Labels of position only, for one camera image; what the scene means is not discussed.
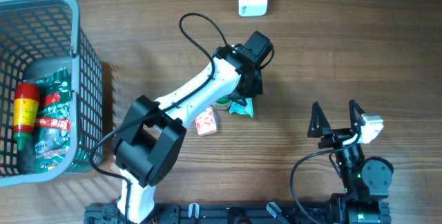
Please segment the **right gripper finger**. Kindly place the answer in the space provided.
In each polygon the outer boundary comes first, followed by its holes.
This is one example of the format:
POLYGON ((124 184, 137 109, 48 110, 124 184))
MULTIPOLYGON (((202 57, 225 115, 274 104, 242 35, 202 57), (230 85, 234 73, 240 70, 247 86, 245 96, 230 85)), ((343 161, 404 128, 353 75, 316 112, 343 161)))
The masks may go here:
POLYGON ((365 114, 365 111, 359 106, 359 104, 355 100, 349 101, 349 118, 351 123, 351 129, 353 131, 357 131, 358 127, 358 118, 357 114, 362 115, 365 114))
POLYGON ((319 102, 314 102, 311 109, 311 120, 307 132, 308 138, 320 138, 333 133, 319 102))

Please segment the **teal tissue packet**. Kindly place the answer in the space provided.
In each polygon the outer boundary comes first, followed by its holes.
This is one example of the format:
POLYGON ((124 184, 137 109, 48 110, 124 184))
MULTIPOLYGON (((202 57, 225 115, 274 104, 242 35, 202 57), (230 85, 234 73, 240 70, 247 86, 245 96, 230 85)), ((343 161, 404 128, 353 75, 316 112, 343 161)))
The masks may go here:
POLYGON ((254 114, 252 99, 246 98, 246 103, 244 106, 233 102, 229 108, 229 112, 230 114, 237 113, 240 115, 249 115, 252 118, 254 114))

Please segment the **green lid jar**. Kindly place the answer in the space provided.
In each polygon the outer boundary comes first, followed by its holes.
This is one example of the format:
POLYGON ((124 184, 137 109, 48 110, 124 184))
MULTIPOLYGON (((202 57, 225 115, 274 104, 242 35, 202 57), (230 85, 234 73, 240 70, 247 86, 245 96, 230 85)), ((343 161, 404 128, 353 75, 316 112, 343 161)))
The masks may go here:
POLYGON ((221 97, 218 100, 216 100, 212 104, 212 106, 218 110, 227 110, 231 106, 231 104, 232 104, 231 99, 229 99, 228 97, 221 97))

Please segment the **red white small box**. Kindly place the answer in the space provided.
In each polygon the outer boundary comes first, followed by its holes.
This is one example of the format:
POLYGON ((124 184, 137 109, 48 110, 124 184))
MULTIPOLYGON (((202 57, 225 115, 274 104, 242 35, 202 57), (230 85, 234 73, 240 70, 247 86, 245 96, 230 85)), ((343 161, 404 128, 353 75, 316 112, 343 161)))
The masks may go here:
POLYGON ((199 136, 207 136, 218 131, 218 119, 211 106, 197 116, 195 125, 199 136))

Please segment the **red coffee stick sachet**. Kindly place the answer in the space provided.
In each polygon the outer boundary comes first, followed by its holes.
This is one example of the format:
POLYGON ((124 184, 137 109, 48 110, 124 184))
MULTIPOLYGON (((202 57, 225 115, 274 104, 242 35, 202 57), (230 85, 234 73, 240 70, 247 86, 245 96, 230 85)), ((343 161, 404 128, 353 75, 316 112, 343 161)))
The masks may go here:
POLYGON ((35 120, 35 127, 70 131, 70 120, 68 118, 59 119, 40 117, 35 120))

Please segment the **red yellow sauce bottle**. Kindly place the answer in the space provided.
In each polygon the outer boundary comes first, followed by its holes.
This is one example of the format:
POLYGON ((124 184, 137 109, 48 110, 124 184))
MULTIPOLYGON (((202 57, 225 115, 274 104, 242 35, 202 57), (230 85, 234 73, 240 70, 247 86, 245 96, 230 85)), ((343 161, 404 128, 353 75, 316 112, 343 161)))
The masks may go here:
POLYGON ((39 109, 40 91, 36 84, 23 82, 15 90, 13 111, 13 140, 17 150, 23 151, 32 133, 39 109))

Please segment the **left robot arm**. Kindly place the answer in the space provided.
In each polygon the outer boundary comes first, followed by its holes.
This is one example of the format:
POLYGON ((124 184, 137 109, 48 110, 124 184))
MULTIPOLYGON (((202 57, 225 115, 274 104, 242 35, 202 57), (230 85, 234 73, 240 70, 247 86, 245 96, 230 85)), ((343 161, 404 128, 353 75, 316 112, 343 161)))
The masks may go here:
POLYGON ((174 166, 190 123, 222 97, 246 105, 262 94, 262 63, 273 54, 270 39, 255 31, 245 44, 217 48, 209 65, 179 89, 131 104, 113 141, 125 177, 117 208, 129 222, 141 223, 153 211, 155 187, 174 166))

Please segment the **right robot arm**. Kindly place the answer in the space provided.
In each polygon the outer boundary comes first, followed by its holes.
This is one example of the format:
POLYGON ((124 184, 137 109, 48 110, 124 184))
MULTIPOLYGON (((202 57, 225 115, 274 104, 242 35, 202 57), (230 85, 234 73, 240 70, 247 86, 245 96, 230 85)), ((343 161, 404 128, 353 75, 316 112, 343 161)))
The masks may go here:
POLYGON ((327 222, 373 223, 392 222, 389 196, 394 167, 388 160, 365 157, 362 146, 374 140, 383 129, 379 115, 368 115, 356 101, 349 102, 349 128, 331 128, 322 107, 312 104, 307 136, 320 138, 320 149, 330 148, 336 157, 334 168, 343 182, 345 192, 333 193, 329 200, 327 222))

